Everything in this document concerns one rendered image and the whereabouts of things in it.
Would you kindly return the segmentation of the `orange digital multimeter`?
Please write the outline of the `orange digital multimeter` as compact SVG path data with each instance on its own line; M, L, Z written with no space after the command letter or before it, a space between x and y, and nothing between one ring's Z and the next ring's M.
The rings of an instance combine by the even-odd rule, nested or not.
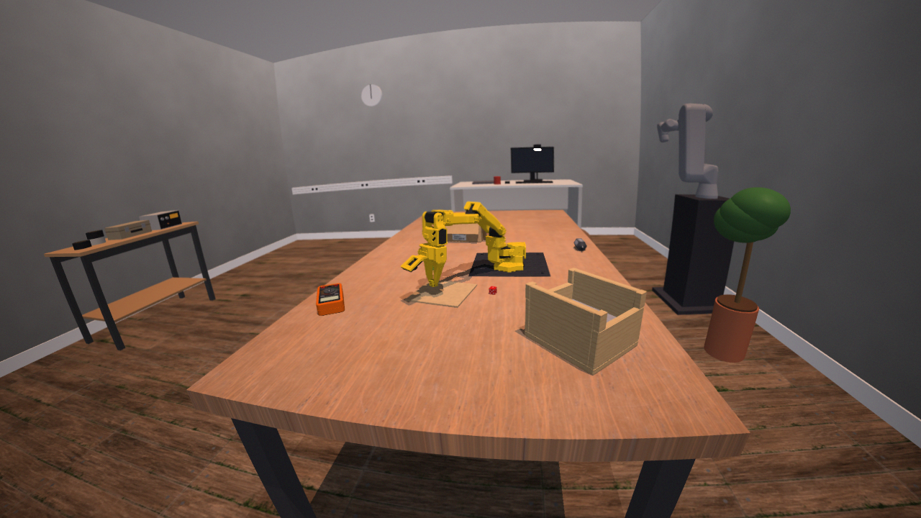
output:
M342 284L318 286L316 306L318 315L339 314L345 311L342 296Z

